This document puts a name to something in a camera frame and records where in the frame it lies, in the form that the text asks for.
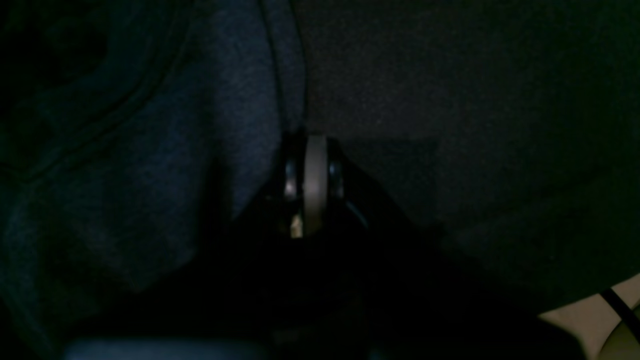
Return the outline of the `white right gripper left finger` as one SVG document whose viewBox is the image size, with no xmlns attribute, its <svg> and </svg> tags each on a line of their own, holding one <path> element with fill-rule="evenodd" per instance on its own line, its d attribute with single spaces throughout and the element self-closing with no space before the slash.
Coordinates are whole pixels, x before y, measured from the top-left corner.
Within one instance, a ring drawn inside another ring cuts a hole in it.
<svg viewBox="0 0 640 360">
<path fill-rule="evenodd" d="M 272 360 L 306 357 L 306 134 L 286 134 L 276 169 L 231 226 L 228 298 L 236 337 Z"/>
</svg>

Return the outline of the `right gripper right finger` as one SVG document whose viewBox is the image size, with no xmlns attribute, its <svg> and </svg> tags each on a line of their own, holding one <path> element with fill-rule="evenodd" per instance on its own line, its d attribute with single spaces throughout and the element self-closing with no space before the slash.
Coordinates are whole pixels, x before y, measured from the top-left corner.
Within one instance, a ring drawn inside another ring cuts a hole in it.
<svg viewBox="0 0 640 360">
<path fill-rule="evenodd" d="M 347 272 L 329 360 L 429 360 L 431 242 L 382 185 L 327 141 L 327 251 Z"/>
</svg>

